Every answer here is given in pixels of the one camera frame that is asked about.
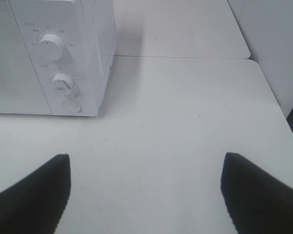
white microwave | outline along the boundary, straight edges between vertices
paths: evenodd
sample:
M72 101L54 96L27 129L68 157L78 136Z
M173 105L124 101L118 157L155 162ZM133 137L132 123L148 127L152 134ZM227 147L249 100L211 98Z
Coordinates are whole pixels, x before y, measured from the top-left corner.
M112 0L0 0L0 113L96 116L115 42Z

